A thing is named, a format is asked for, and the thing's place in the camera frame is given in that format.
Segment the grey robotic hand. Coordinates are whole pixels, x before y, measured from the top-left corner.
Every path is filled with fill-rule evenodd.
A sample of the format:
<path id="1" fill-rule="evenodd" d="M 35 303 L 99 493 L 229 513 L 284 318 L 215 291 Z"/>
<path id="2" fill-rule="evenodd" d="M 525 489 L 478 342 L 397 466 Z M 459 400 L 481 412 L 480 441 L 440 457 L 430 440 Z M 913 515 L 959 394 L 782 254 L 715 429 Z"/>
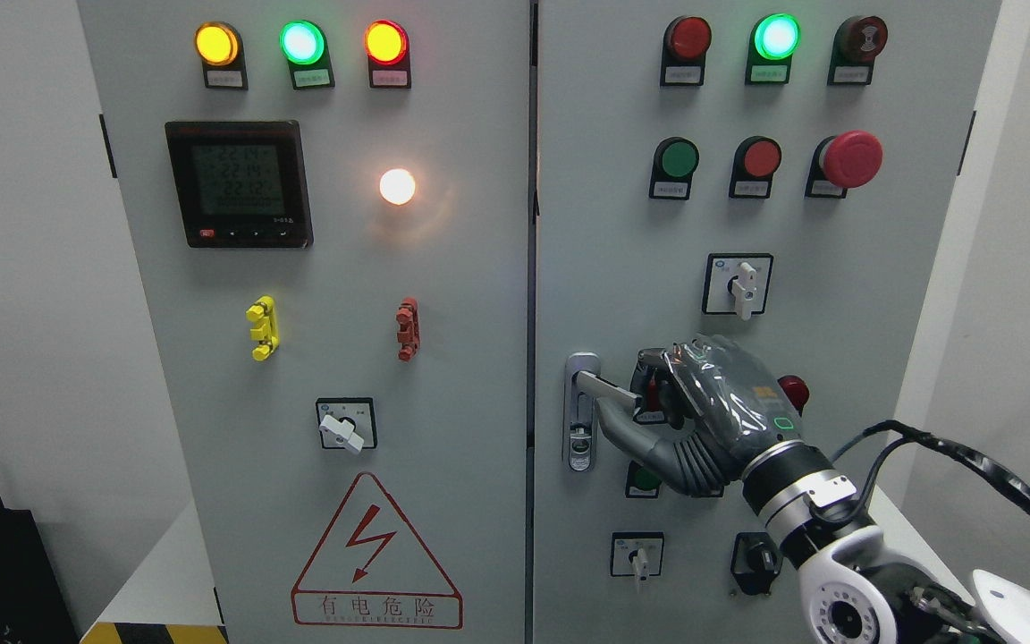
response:
<path id="1" fill-rule="evenodd" d="M 708 497 L 743 481 L 757 511 L 794 481 L 831 468 L 802 443 L 801 418 L 772 372 L 723 335 L 699 335 L 641 362 L 665 380 L 671 415 L 682 428 L 642 427 L 608 398 L 596 400 L 598 423 L 610 444 L 671 490 Z"/>

